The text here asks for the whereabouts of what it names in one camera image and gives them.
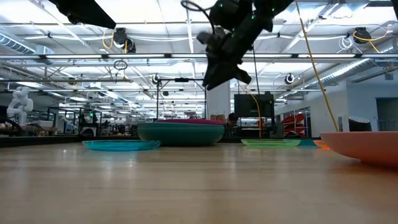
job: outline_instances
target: security camera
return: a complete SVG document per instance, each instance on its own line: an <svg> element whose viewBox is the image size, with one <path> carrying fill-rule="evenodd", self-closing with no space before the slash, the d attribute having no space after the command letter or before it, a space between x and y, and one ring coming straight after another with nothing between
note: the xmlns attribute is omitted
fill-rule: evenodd
<svg viewBox="0 0 398 224"><path fill-rule="evenodd" d="M285 83L290 85L294 82L294 76L290 73L285 77Z"/></svg>

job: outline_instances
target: table surface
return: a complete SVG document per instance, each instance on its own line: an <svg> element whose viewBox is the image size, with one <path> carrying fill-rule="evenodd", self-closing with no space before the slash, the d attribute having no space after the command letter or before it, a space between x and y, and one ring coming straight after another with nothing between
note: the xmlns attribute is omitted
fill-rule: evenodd
<svg viewBox="0 0 398 224"><path fill-rule="evenodd" d="M397 223L397 170L242 144L0 149L0 223Z"/></svg>

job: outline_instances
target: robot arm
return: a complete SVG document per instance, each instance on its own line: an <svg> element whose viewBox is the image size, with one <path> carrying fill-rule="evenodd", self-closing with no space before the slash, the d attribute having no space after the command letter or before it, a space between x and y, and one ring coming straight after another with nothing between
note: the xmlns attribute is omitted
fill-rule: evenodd
<svg viewBox="0 0 398 224"><path fill-rule="evenodd" d="M254 0L256 10L252 11L252 1L218 0L211 8L209 19L214 25L229 30L229 34L202 32L197 39L206 44L208 67L203 81L207 90L236 78L249 84L251 77L238 68L243 55L252 50L255 39L263 29L272 32L272 19L284 11L293 0ZM182 6L191 4L182 0Z"/></svg>

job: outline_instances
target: pillar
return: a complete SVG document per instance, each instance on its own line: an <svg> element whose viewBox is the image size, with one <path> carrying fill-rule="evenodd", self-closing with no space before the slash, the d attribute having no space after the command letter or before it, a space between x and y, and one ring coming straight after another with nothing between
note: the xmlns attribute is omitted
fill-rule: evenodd
<svg viewBox="0 0 398 224"><path fill-rule="evenodd" d="M231 87L229 81L207 91L207 107L207 119L210 119L211 115L221 114L228 118L231 113Z"/></svg>

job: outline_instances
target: plate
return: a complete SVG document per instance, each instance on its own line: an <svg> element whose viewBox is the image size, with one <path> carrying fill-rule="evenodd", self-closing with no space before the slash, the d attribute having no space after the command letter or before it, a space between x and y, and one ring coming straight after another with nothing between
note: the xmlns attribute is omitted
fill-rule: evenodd
<svg viewBox="0 0 398 224"><path fill-rule="evenodd" d="M398 166L398 131L321 133L331 150L368 164Z"/></svg>
<svg viewBox="0 0 398 224"><path fill-rule="evenodd" d="M82 143L86 148L96 151L140 151L156 149L160 146L159 141L140 140L99 140Z"/></svg>
<svg viewBox="0 0 398 224"><path fill-rule="evenodd" d="M252 147L296 147L298 139L242 139L242 143Z"/></svg>

